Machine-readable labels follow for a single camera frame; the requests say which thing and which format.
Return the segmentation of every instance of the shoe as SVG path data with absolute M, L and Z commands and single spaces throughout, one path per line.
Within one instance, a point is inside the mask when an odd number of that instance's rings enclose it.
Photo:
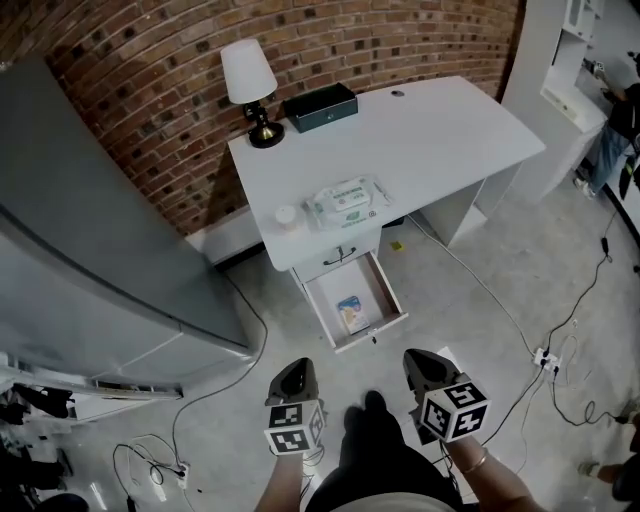
M 625 418 L 626 423 L 633 423 L 638 413 L 640 413 L 640 398 L 632 398 L 625 404 L 618 416 Z
M 589 185 L 589 182 L 587 180 L 575 178 L 573 180 L 573 184 L 580 192 L 582 192 L 584 197 L 586 197 L 587 199 L 593 199 L 594 197 L 596 197 L 596 193 L 591 190 L 591 186 Z
M 363 414 L 364 411 L 360 409 L 360 407 L 356 407 L 355 405 L 349 406 L 344 413 L 344 429 L 347 431 L 351 430 L 355 424 L 358 423 Z
M 71 463 L 69 462 L 69 457 L 67 457 L 66 452 L 62 448 L 57 448 L 56 454 L 58 455 L 57 462 L 62 466 L 62 476 L 73 476 L 73 468 L 71 467 Z
M 364 397 L 364 408 L 367 411 L 386 412 L 387 402 L 378 391 L 368 391 Z
M 595 477 L 600 464 L 598 462 L 583 462 L 578 465 L 578 474 L 582 476 Z

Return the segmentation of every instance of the open drawer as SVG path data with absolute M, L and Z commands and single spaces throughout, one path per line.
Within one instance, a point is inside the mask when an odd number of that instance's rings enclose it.
M 396 298 L 373 252 L 302 283 L 320 323 L 336 352 L 371 339 L 408 316 Z M 355 295 L 369 320 L 369 327 L 350 334 L 338 303 Z

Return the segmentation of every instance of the lamp base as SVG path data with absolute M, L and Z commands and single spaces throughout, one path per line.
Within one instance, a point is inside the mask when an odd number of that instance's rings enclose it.
M 284 138 L 284 126 L 280 123 L 258 122 L 249 132 L 249 142 L 254 148 L 271 148 Z

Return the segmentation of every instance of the baseboard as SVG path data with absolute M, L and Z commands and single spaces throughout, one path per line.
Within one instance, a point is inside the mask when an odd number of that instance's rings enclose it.
M 260 231 L 248 206 L 189 235 L 186 240 L 214 265 L 262 244 Z

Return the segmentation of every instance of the gray refrigerator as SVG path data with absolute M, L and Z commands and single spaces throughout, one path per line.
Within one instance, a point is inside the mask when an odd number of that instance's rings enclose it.
M 0 73 L 0 351 L 150 383 L 250 355 L 228 283 L 136 190 L 37 57 Z

